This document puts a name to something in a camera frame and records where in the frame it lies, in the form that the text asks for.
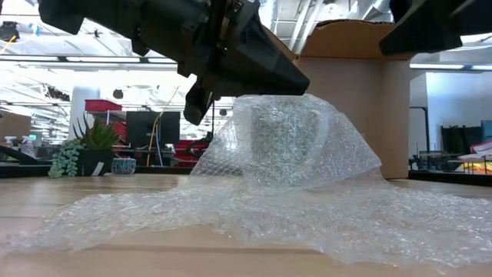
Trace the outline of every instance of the yellow cable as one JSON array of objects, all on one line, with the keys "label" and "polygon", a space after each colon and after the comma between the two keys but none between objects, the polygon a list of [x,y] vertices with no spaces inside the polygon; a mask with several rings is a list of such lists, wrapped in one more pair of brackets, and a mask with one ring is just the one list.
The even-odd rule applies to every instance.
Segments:
[{"label": "yellow cable", "polygon": [[165,109],[171,104],[172,99],[176,96],[176,93],[178,92],[179,87],[175,90],[175,93],[172,95],[171,100],[169,100],[168,104],[162,109],[162,112],[155,118],[154,120],[154,127],[152,128],[152,135],[151,135],[151,141],[148,144],[148,153],[147,153],[147,166],[150,164],[151,161],[151,148],[152,148],[152,142],[154,141],[154,134],[155,131],[157,131],[157,121],[160,119],[162,114],[164,113]]},{"label": "yellow cable", "polygon": [[10,46],[10,44],[12,44],[12,42],[15,40],[15,38],[17,38],[15,35],[10,38],[10,40],[7,42],[7,44],[0,51],[0,55],[3,54],[3,52],[5,52],[5,50],[7,50],[7,48]]}]

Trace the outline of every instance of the computer monitor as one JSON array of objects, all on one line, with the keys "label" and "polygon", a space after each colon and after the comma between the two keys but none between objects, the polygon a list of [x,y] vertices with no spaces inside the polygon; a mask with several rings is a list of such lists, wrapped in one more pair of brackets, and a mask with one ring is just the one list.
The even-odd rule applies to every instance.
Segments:
[{"label": "computer monitor", "polygon": [[[126,142],[132,147],[142,147],[149,144],[155,119],[160,112],[127,112],[126,113]],[[164,112],[158,120],[159,145],[179,143],[180,112]]]}]

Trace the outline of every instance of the wooden table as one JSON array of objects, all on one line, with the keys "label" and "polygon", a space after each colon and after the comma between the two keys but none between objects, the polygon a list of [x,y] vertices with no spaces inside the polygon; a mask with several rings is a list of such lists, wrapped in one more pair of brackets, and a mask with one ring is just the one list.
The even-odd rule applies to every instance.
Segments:
[{"label": "wooden table", "polygon": [[[183,175],[131,175],[64,179],[0,180],[0,237],[26,230],[52,209],[86,195],[158,192],[186,182]],[[419,181],[395,185],[492,197],[492,189]],[[296,245],[248,247],[204,226],[139,233],[80,252],[0,253],[0,276],[439,276],[428,267],[342,265]],[[491,276],[492,265],[474,265],[447,276]]]}]

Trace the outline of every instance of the plant pot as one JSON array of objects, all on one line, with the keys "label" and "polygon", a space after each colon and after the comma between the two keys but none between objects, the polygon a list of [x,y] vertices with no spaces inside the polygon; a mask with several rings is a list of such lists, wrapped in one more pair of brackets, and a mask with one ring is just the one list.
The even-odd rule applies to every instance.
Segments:
[{"label": "plant pot", "polygon": [[103,176],[111,170],[115,154],[112,150],[81,150],[77,176]]}]

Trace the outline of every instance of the cable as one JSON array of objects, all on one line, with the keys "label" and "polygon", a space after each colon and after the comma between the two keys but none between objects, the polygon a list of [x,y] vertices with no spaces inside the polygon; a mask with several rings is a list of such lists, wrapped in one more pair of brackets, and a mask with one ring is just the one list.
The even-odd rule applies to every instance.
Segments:
[{"label": "cable", "polygon": [[162,157],[161,157],[161,146],[159,146],[159,133],[161,132],[161,128],[157,128],[157,131],[155,133],[155,144],[157,145],[157,152],[159,156],[159,162],[161,163],[161,167],[164,165],[162,164]]},{"label": "cable", "polygon": [[3,49],[0,51],[0,55],[7,50],[7,48],[12,44],[12,42],[17,38],[15,35],[10,38],[10,40],[7,42],[7,44],[3,47]]},{"label": "cable", "polygon": [[162,109],[162,112],[158,115],[158,117],[155,119],[154,121],[154,127],[152,128],[152,135],[151,135],[151,141],[149,142],[148,144],[148,154],[147,154],[147,166],[150,164],[150,161],[151,161],[151,149],[152,149],[152,142],[154,141],[154,134],[155,134],[155,130],[157,129],[157,121],[160,119],[160,117],[162,116],[162,114],[164,113],[165,109],[169,106],[169,104],[171,104],[172,102],[172,99],[175,98],[176,96],[176,93],[178,93],[178,90],[179,90],[179,86],[176,88],[175,90],[175,93],[172,95],[171,99],[169,100],[168,104],[166,104],[166,106]]}]

